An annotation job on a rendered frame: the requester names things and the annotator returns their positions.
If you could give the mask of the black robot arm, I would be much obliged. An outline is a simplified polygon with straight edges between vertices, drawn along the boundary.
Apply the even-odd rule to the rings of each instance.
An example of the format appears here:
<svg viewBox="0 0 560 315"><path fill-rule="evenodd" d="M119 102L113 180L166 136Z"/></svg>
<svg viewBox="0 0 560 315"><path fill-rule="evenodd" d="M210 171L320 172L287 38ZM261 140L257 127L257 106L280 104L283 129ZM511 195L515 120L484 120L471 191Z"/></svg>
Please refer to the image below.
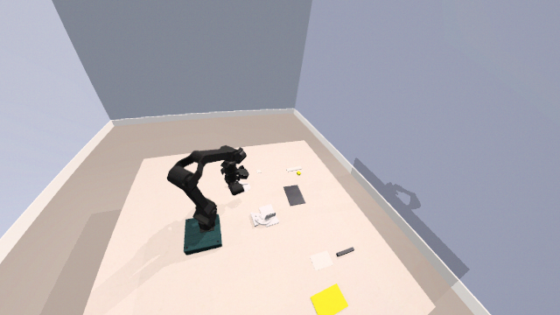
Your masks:
<svg viewBox="0 0 560 315"><path fill-rule="evenodd" d="M214 231L215 219L217 218L217 205L214 201L205 197L197 187L199 179L203 175L203 167L206 164L224 160L220 166L225 169L226 173L238 171L237 177L240 181L240 179L247 179L249 173L243 165L240 165L238 169L236 165L246 156L243 148L239 147L237 150L227 145L216 150L194 150L188 157L179 160L169 170L168 181L182 189L196 206L193 218L198 220L201 233ZM195 172L186 169L188 165L193 163L198 164Z"/></svg>

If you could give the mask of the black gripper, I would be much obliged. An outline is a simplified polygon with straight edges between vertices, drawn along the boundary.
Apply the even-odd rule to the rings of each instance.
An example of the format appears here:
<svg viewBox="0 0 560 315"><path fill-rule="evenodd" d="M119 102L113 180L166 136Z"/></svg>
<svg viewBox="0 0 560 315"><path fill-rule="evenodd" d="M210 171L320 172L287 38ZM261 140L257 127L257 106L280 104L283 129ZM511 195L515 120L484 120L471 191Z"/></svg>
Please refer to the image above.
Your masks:
<svg viewBox="0 0 560 315"><path fill-rule="evenodd" d="M221 168L220 170L221 175L223 176L225 173L225 182L228 184L228 188L230 190L230 192L232 193L232 195L236 195L239 193L243 193L244 192L244 188L242 187L242 184L239 183L237 174L238 171L234 172L234 173L226 173L224 168Z"/></svg>

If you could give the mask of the dark grey flat bar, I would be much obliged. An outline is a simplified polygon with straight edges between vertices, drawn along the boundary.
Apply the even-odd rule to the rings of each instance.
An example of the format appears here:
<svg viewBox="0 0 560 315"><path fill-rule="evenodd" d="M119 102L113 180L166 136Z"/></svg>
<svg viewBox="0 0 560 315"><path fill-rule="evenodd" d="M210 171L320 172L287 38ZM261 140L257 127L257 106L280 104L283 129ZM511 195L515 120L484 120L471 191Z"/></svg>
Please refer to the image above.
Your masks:
<svg viewBox="0 0 560 315"><path fill-rule="evenodd" d="M340 252L336 253L335 255L336 255L337 257L339 257L339 256L343 256L343 255L345 255L345 254L347 254L347 253L350 253L350 252L353 252L353 251L354 251L354 247L348 248L348 249L343 250L343 251L340 251Z"/></svg>

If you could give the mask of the yellow square plate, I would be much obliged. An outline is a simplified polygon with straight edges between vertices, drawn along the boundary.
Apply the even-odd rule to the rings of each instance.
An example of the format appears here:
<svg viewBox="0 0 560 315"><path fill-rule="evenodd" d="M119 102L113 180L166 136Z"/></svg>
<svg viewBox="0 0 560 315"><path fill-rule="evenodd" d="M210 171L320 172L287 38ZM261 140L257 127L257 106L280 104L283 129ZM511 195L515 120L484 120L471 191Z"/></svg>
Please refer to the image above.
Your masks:
<svg viewBox="0 0 560 315"><path fill-rule="evenodd" d="M311 301L318 315L335 315L348 306L337 284L313 295Z"/></svg>

